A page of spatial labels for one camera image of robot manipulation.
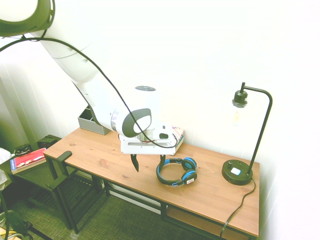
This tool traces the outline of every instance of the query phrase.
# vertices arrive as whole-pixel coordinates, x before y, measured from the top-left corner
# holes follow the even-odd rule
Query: blue headphones
[[[186,170],[186,172],[182,175],[181,179],[166,180],[160,175],[162,167],[167,164],[172,164],[172,163],[181,164],[183,169]],[[163,183],[165,185],[169,185],[169,186],[179,186],[179,185],[184,185],[184,184],[191,184],[197,179],[196,168],[197,168],[197,163],[191,157],[186,157],[184,159],[170,158],[170,159],[166,159],[164,161],[164,164],[160,163],[156,167],[156,176],[161,183]]]

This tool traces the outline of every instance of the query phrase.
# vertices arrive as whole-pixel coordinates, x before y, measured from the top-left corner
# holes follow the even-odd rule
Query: desk organizer
[[[104,126],[95,123],[89,106],[87,106],[78,117],[78,121],[80,128],[82,129],[102,135],[106,135],[108,132],[110,132],[110,130],[105,128]]]

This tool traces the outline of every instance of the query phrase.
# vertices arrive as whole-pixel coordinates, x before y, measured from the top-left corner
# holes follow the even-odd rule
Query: book
[[[46,162],[46,158],[44,155],[45,150],[46,148],[43,147],[39,150],[32,151],[28,154],[11,159],[11,172],[13,174],[17,174],[39,164],[43,164],[44,162]]]
[[[184,133],[185,130],[182,127],[172,126],[172,134],[177,142],[175,146],[175,151],[177,151],[184,142]]]

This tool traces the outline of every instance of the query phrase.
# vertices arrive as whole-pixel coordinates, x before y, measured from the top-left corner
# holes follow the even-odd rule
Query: black desk lamp
[[[238,90],[235,92],[234,99],[232,100],[232,103],[234,106],[236,106],[237,108],[244,108],[247,105],[248,94],[244,91],[244,89],[266,94],[269,97],[269,106],[268,106],[268,109],[267,109],[265,117],[264,117],[264,121],[262,124],[262,128],[260,131],[258,141],[257,141],[255,149],[254,149],[254,153],[253,153],[253,156],[252,156],[252,159],[250,162],[250,166],[240,160],[229,160],[229,161],[226,161],[222,166],[223,177],[228,182],[235,184],[235,185],[246,185],[246,184],[250,183],[250,181],[252,179],[252,175],[253,175],[252,166],[255,162],[255,158],[256,158],[257,151],[258,151],[258,148],[259,148],[259,145],[261,142],[261,138],[264,133],[264,130],[265,130],[265,127],[267,124],[267,120],[269,117],[269,113],[270,113],[270,110],[272,107],[272,97],[271,97],[270,93],[268,93],[267,91],[262,90],[262,89],[258,89],[258,88],[254,88],[254,87],[250,87],[250,86],[245,86],[245,84],[246,83],[243,82],[242,86],[241,86],[241,90]]]

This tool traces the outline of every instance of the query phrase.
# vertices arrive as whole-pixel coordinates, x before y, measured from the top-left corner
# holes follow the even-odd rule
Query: lower shelf
[[[179,222],[182,222],[187,226],[195,227],[201,231],[207,232],[215,236],[220,236],[220,232],[222,230],[222,226],[216,223],[197,217],[195,215],[179,210],[172,206],[167,207],[166,215],[169,217],[169,219],[171,218],[172,220],[177,220],[174,222],[177,223],[178,225],[179,225]],[[231,229],[225,229],[222,237],[227,240],[249,240],[250,239],[249,236],[243,235]]]

